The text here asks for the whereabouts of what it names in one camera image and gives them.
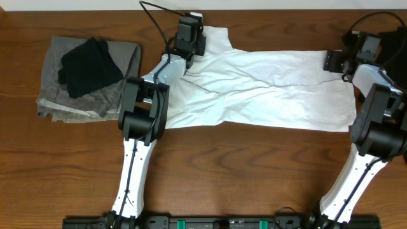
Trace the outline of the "white t-shirt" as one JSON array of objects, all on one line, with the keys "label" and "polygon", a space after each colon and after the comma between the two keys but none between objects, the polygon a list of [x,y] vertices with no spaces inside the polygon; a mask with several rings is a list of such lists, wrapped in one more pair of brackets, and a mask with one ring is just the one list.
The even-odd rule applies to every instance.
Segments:
[{"label": "white t-shirt", "polygon": [[322,68],[324,51],[248,52],[228,30],[207,26],[205,54],[170,88],[167,128],[230,121],[345,132],[356,116],[354,88]]}]

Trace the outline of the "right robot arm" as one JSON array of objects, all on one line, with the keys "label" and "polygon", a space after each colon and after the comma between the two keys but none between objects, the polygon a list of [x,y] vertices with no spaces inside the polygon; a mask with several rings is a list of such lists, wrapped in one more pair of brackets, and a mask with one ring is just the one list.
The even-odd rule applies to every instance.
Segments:
[{"label": "right robot arm", "polygon": [[406,94],[381,67],[343,51],[327,52],[323,69],[342,73],[365,100],[352,124],[347,161],[307,226],[372,228],[374,219],[354,220],[352,212],[373,178],[393,158],[406,153]]}]

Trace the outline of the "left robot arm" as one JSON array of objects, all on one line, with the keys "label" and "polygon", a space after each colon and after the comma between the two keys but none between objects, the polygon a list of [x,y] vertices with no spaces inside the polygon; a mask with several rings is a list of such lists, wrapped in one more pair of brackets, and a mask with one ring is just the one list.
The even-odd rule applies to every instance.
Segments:
[{"label": "left robot arm", "polygon": [[149,159],[167,122],[170,86],[186,74],[195,56],[205,53],[206,37],[188,41],[176,36],[174,46],[160,63],[141,78],[127,80],[118,127],[123,135],[124,161],[118,194],[112,211],[114,226],[137,219],[144,208],[144,185]]}]

